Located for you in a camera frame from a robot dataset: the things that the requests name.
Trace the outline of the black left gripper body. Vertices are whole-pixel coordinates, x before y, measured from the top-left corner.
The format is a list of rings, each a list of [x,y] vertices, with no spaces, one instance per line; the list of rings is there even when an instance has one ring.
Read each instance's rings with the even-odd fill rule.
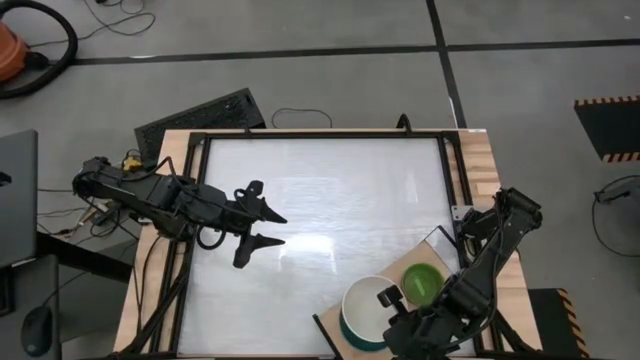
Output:
[[[224,239],[231,234],[246,239],[253,226],[253,187],[236,189],[232,199],[209,185],[197,186],[197,230],[213,229]]]

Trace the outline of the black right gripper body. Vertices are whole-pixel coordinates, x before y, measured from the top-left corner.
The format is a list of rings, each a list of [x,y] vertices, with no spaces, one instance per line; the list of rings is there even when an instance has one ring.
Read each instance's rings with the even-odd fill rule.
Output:
[[[388,348],[395,359],[445,359],[457,350],[458,318],[444,308],[398,313],[389,320]]]

